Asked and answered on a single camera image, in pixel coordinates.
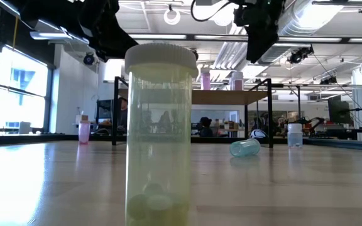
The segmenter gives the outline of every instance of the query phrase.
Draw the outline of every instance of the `ceiling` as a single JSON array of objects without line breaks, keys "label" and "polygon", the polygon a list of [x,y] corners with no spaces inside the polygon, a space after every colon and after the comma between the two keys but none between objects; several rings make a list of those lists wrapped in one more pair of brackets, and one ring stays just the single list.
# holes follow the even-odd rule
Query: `ceiling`
[{"label": "ceiling", "polygon": [[[228,26],[218,26],[213,21],[196,22],[190,15],[191,0],[184,1],[184,6],[173,6],[173,9],[180,11],[180,21],[176,25],[167,24],[164,19],[164,12],[168,9],[167,5],[149,5],[149,4],[120,4],[120,10],[116,14],[120,26],[128,33],[195,33],[195,34],[228,34],[231,24]],[[340,13],[337,13],[328,24],[315,32],[316,36],[362,36],[362,14],[356,12],[360,7],[345,7]],[[200,15],[202,11],[195,10],[195,16],[203,18]],[[166,41],[187,48],[195,48],[199,54],[199,61],[213,62],[220,52],[223,42],[203,42],[203,41]],[[66,47],[69,52],[85,51],[85,48],[79,44]],[[319,64],[314,56],[310,56],[299,65],[290,65],[286,63],[288,53],[276,61],[272,67],[267,68],[264,73],[259,75],[250,75],[244,77],[249,81],[255,77],[271,77],[273,82],[295,82],[295,83],[319,83],[323,73],[326,70],[337,68],[337,80],[341,83],[351,81],[351,69],[358,67],[362,62],[362,45],[314,45],[315,56],[322,63]]]}]

